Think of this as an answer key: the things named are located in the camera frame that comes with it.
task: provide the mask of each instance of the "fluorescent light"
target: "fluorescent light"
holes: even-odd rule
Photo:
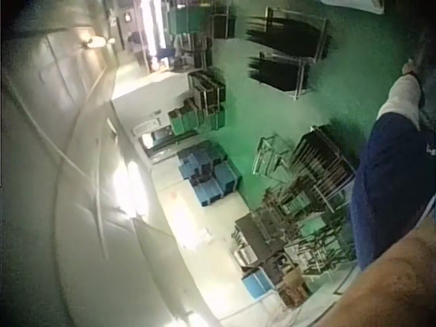
[[[161,48],[165,48],[165,35],[164,35],[164,20],[162,18],[162,0],[153,0],[153,4],[155,5],[155,13],[157,20],[157,28],[159,29],[159,45]]]
[[[120,208],[129,216],[136,217],[136,211],[133,202],[131,201],[131,185],[129,182],[129,174],[123,160],[120,161],[113,176],[115,196]]]
[[[142,182],[138,164],[134,161],[127,165],[130,183],[133,187],[134,203],[136,212],[139,216],[149,215],[149,199],[145,193],[144,183]]]
[[[198,313],[192,313],[189,315],[188,320],[191,327],[209,327],[209,325]]]
[[[187,327],[187,325],[186,322],[184,322],[183,320],[177,319],[173,322],[170,322],[165,327]]]
[[[142,21],[144,22],[145,36],[149,46],[149,54],[154,57],[157,54],[155,32],[153,29],[153,17],[151,16],[151,8],[148,0],[141,1]]]

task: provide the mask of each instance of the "white wall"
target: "white wall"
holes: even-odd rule
[[[181,258],[151,175],[109,103],[114,74],[104,73],[111,64],[105,49],[77,49],[81,33],[92,32],[4,44],[2,320],[160,327],[195,311],[218,326]],[[144,220],[119,209],[113,178],[120,157],[140,166],[149,202]]]
[[[196,250],[181,249],[183,259],[205,301],[222,319],[255,302],[241,281],[242,270],[230,253],[234,222],[249,212],[239,193],[232,193],[201,207],[189,184],[178,171],[178,158],[153,166],[153,181],[168,222],[177,239],[202,228],[212,234],[210,244]]]
[[[135,126],[151,118],[161,121],[158,129],[168,126],[168,112],[182,107],[189,94],[187,73],[155,72],[145,76],[136,66],[133,63],[119,68],[112,97],[121,124],[130,136]],[[153,116],[158,110],[161,114]]]

